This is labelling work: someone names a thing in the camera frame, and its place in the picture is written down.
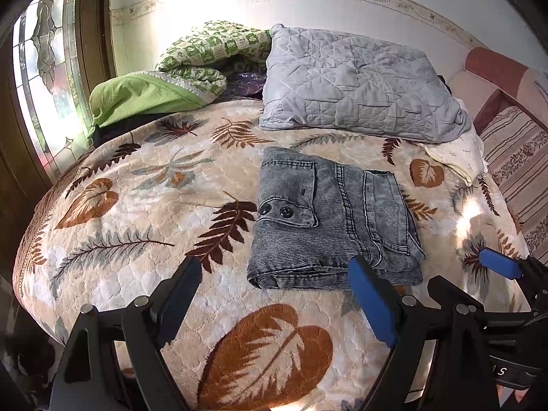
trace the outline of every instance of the window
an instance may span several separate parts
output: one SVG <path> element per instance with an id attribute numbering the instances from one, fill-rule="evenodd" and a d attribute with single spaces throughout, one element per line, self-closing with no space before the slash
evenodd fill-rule
<path id="1" fill-rule="evenodd" d="M 34 0 L 15 24 L 17 96 L 42 166 L 55 181 L 90 147 L 91 114 L 76 54 L 75 0 Z"/>

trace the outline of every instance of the striped cushion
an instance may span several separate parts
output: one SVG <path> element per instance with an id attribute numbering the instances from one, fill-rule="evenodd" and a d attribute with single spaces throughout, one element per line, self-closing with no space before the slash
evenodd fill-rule
<path id="1" fill-rule="evenodd" d="M 548 103 L 535 85 L 536 70 L 486 48 L 472 49 L 464 69 L 498 87 L 548 131 Z"/>
<path id="2" fill-rule="evenodd" d="M 482 131 L 489 172 L 521 225 L 531 253 L 548 262 L 548 133 L 517 107 Z"/>

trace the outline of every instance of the brown leaf print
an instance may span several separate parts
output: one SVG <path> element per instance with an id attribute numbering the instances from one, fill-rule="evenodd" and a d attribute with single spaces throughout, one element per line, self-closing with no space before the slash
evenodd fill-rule
<path id="1" fill-rule="evenodd" d="M 483 281 L 489 279 L 489 270 L 480 263 L 480 252 L 485 248 L 485 240 L 481 233 L 474 237 L 469 236 L 462 242 L 462 249 L 465 251 L 462 259 L 462 268 L 468 269 L 472 274 L 474 281 Z"/>
<path id="2" fill-rule="evenodd" d="M 508 312 L 521 312 L 522 307 L 523 307 L 523 304 L 520 304 L 519 306 L 516 307 L 516 294 L 512 294 L 512 298 L 508 306 Z"/>
<path id="3" fill-rule="evenodd" d="M 50 213 L 45 217 L 42 227 L 36 232 L 36 235 L 34 239 L 32 239 L 32 243 L 28 249 L 28 260 L 31 262 L 31 265 L 28 265 L 27 267 L 32 272 L 34 272 L 35 266 L 41 266 L 46 262 L 46 258 L 42 253 L 42 239 L 46 233 L 46 227 L 48 226 L 51 216 L 52 214 Z"/>
<path id="4" fill-rule="evenodd" d="M 404 193 L 402 193 L 402 196 L 407 204 L 407 208 L 411 211 L 413 217 L 417 221 L 432 219 L 432 215 L 438 210 L 438 207 L 432 209 L 416 199 L 410 198 L 409 195 L 405 195 Z"/>
<path id="5" fill-rule="evenodd" d="M 78 196 L 55 229 L 85 224 L 99 218 L 118 202 L 118 193 L 110 191 L 112 181 L 106 177 L 93 181 Z"/>
<path id="6" fill-rule="evenodd" d="M 71 192 L 74 191 L 76 187 L 78 187 L 83 181 L 85 181 L 86 179 L 89 179 L 93 175 L 97 174 L 99 171 L 103 171 L 105 168 L 110 167 L 114 164 L 117 164 L 118 162 L 120 162 L 120 160 L 125 159 L 127 156 L 137 151 L 139 148 L 141 148 L 141 146 L 133 142 L 133 137 L 132 137 L 131 143 L 120 145 L 119 148 L 114 153 L 114 155 L 105 163 L 94 166 L 92 168 L 83 167 L 86 171 L 84 171 L 83 175 L 80 176 L 78 179 L 76 179 L 76 181 L 74 181 L 71 184 L 71 186 L 67 190 L 65 199 L 68 198 Z"/>
<path id="7" fill-rule="evenodd" d="M 513 223 L 516 226 L 516 233 L 519 234 L 520 231 L 522 230 L 522 223 L 520 223 L 519 218 L 514 214 L 513 209 L 511 209 L 510 206 L 508 205 L 508 200 L 505 199 L 505 201 L 506 201 L 506 206 L 508 207 L 508 212 L 510 213 Z"/>
<path id="8" fill-rule="evenodd" d="M 499 243 L 499 252 L 507 257 L 519 258 L 520 254 L 514 248 L 511 242 L 508 242 L 508 236 L 504 234 L 502 230 L 497 230 L 497 240 Z"/>
<path id="9" fill-rule="evenodd" d="M 194 245 L 194 249 L 187 252 L 187 255 L 198 257 L 204 269 L 212 273 L 210 261 L 217 264 L 223 264 L 223 251 L 232 252 L 232 244 L 228 237 L 238 242 L 244 242 L 239 228 L 248 232 L 246 220 L 254 221 L 255 218 L 251 212 L 257 211 L 257 206 L 252 202 L 242 202 L 236 200 L 223 205 L 220 209 L 213 212 L 218 215 L 213 218 L 214 224 L 209 231 L 202 233 L 199 238 L 205 238 Z"/>
<path id="10" fill-rule="evenodd" d="M 223 117 L 228 123 L 221 125 L 211 136 L 211 139 L 226 148 L 230 148 L 233 145 L 240 148 L 246 148 L 246 146 L 255 147 L 254 144 L 266 144 L 269 141 L 267 139 L 261 139 L 255 136 L 251 132 L 251 125 L 253 123 L 250 120 L 241 120 L 239 122 L 233 122 Z"/>
<path id="11" fill-rule="evenodd" d="M 480 176 L 478 178 L 478 181 L 479 181 L 483 196 L 485 197 L 485 200 L 487 201 L 487 205 L 489 206 L 489 209 L 493 212 L 495 216 L 500 216 L 499 213 L 495 210 L 495 204 L 493 204 L 493 200 L 491 199 L 491 193 L 489 192 L 489 185 L 487 185 L 487 181 L 483 178 L 483 176 Z"/>
<path id="12" fill-rule="evenodd" d="M 400 143 L 401 141 L 399 139 L 396 139 L 395 137 L 389 137 L 388 139 L 384 140 L 383 156 L 391 165 L 394 165 L 394 161 L 392 160 L 392 153 L 397 147 L 399 147 Z"/>
<path id="13" fill-rule="evenodd" d="M 271 304 L 242 318 L 209 355 L 198 409 L 253 410 L 310 393 L 331 365 L 333 343 L 319 326 L 298 326 L 297 312 Z"/>
<path id="14" fill-rule="evenodd" d="M 442 167 L 430 165 L 430 162 L 424 159 L 413 159 L 409 166 L 409 173 L 415 187 L 437 187 L 445 179 Z"/>
<path id="15" fill-rule="evenodd" d="M 203 124 L 200 122 L 193 122 L 192 120 L 193 119 L 190 117 L 190 120 L 183 120 L 180 124 L 175 123 L 171 119 L 159 120 L 157 123 L 158 131 L 149 136 L 145 142 L 153 143 L 155 146 L 158 146 L 165 145 L 168 142 L 186 136 L 189 133 L 196 136 L 196 133 L 193 133 L 193 131 Z"/>

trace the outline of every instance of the blue gripper pad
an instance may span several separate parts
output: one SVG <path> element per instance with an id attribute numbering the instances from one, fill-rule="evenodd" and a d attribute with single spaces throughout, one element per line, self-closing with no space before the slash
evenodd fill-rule
<path id="1" fill-rule="evenodd" d="M 369 268 L 372 276 L 376 278 L 373 269 Z M 348 282 L 354 293 L 356 301 L 363 309 L 367 321 L 373 329 L 375 337 L 386 343 L 391 349 L 398 342 L 398 334 L 395 328 L 395 317 L 388 303 L 379 295 L 371 274 L 365 274 L 362 265 L 357 258 L 352 258 L 348 265 Z"/>
<path id="2" fill-rule="evenodd" d="M 495 252 L 493 249 L 483 249 L 478 257 L 482 266 L 491 269 L 504 278 L 518 279 L 523 276 L 523 269 L 515 260 Z"/>

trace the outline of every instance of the gray quilted pillow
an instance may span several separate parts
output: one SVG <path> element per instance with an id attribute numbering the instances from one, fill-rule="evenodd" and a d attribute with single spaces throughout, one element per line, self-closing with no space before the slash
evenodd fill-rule
<path id="1" fill-rule="evenodd" d="M 270 34 L 263 128 L 344 128 L 429 143 L 470 129 L 468 114 L 422 51 L 281 24 Z"/>

